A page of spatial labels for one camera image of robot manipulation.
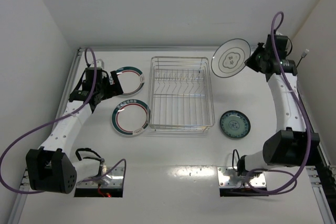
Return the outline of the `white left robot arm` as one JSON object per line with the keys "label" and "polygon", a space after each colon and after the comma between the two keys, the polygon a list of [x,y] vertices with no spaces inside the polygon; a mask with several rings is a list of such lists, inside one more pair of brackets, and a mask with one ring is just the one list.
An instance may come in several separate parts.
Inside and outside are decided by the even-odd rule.
{"label": "white left robot arm", "polygon": [[30,149],[26,165],[30,187],[36,191],[69,194],[78,182],[100,180],[103,177],[104,159],[81,157],[82,147],[76,150],[76,162],[69,158],[72,146],[98,104],[118,95],[123,90],[116,71],[107,73],[101,67],[87,67],[69,96],[63,119],[38,149]]}

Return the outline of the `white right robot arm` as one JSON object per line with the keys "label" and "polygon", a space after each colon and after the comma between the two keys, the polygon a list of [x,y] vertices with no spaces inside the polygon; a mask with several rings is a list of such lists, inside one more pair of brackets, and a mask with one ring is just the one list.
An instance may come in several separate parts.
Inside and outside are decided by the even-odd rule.
{"label": "white right robot arm", "polygon": [[319,135],[307,129],[309,119],[302,114],[304,107],[297,91],[297,67],[293,60],[286,58],[288,40],[285,35],[268,35],[266,43],[259,43],[245,62],[247,67],[266,76],[277,126],[261,151],[239,159],[237,174],[240,176],[256,169],[301,166],[320,143]]}

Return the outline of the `white plate with grey rim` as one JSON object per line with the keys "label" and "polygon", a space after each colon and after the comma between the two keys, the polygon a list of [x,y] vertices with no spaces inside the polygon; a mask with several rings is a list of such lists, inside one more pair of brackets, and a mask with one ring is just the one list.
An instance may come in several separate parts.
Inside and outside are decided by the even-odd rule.
{"label": "white plate with grey rim", "polygon": [[223,43],[213,54],[211,69],[215,76],[230,78],[240,73],[251,55],[250,44],[241,38]]}

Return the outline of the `blue floral green plate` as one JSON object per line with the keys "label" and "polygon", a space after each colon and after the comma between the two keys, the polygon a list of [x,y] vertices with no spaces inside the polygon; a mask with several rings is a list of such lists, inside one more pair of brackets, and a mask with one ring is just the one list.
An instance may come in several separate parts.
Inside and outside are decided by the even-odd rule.
{"label": "blue floral green plate", "polygon": [[249,118],[237,110],[229,110],[222,114],[219,125],[221,131],[232,139],[244,138],[251,129]]}

